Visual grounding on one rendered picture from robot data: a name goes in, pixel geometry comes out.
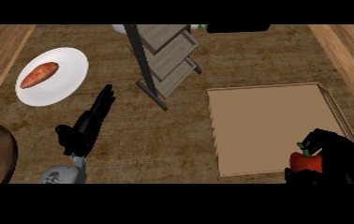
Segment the grey tiered basket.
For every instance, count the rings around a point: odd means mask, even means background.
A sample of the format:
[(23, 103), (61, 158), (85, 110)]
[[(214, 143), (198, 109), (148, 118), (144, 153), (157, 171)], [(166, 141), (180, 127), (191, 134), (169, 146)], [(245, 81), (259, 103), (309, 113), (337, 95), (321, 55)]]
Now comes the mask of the grey tiered basket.
[(203, 73), (189, 58), (200, 46), (191, 25), (126, 24), (123, 27), (144, 76), (138, 86), (166, 111), (161, 97), (169, 97), (192, 72)]

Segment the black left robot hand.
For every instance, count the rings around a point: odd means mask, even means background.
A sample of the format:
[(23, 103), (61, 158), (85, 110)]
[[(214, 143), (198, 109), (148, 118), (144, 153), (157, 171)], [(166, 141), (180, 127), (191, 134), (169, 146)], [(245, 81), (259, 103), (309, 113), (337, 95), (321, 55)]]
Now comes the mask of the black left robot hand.
[(73, 127), (67, 125), (56, 126), (55, 132), (65, 156), (86, 157), (90, 154), (114, 101), (113, 85), (107, 84), (92, 109), (82, 114), (76, 125)]

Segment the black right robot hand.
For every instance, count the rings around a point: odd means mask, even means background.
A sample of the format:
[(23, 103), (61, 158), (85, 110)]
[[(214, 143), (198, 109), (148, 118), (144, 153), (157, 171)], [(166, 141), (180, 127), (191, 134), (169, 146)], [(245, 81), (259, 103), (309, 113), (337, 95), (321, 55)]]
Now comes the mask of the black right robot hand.
[(316, 128), (303, 140), (310, 155), (322, 157), (322, 172), (285, 169), (288, 184), (354, 185), (354, 142), (332, 131)]

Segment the tan wooden tray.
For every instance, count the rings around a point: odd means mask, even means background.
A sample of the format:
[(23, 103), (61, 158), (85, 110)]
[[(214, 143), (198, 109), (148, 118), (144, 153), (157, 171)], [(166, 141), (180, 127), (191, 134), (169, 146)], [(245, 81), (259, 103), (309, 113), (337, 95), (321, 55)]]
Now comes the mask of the tan wooden tray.
[(316, 82), (208, 91), (219, 174), (282, 172), (318, 128), (354, 139), (331, 92)]

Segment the black appliance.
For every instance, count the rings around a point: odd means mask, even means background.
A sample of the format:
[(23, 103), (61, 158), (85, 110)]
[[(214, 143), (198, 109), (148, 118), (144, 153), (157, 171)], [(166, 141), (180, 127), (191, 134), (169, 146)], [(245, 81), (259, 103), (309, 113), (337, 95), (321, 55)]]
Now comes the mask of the black appliance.
[(270, 28), (269, 24), (262, 25), (222, 25), (210, 24), (207, 26), (207, 31), (213, 33), (241, 33), (241, 32), (262, 32), (267, 31)]

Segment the white plate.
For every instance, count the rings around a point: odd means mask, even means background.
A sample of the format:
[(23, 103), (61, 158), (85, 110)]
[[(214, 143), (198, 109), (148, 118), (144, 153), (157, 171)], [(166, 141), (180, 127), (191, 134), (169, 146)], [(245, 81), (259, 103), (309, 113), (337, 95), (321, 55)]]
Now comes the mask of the white plate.
[[(55, 75), (36, 86), (23, 89), (21, 83), (37, 66), (58, 63)], [(55, 48), (42, 53), (23, 68), (15, 82), (15, 94), (21, 102), (34, 107), (56, 104), (80, 88), (89, 72), (89, 59), (82, 50)]]

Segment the orange sweet potato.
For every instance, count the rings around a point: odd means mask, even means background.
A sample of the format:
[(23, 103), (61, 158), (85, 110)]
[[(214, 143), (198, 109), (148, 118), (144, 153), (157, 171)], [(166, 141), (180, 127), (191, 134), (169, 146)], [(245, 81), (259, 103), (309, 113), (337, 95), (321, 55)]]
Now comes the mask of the orange sweet potato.
[(39, 65), (24, 78), (20, 87), (23, 89), (31, 88), (45, 81), (48, 81), (56, 74), (59, 69), (59, 64), (56, 62), (49, 62)]

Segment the red bell pepper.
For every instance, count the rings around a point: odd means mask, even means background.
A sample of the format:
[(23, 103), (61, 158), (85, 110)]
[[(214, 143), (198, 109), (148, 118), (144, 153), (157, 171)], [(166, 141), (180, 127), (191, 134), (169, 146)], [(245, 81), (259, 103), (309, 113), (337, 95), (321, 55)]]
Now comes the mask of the red bell pepper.
[(291, 154), (290, 164), (294, 172), (315, 171), (322, 172), (322, 157), (319, 155), (312, 156), (310, 151), (304, 148), (303, 143), (298, 143), (301, 152)]

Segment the dark brown round object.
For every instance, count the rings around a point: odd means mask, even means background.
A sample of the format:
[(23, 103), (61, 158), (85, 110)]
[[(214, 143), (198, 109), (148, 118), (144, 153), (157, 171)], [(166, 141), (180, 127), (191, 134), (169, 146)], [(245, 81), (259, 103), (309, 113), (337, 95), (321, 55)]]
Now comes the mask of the dark brown round object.
[(18, 160), (18, 145), (11, 131), (0, 125), (0, 184), (12, 179)]

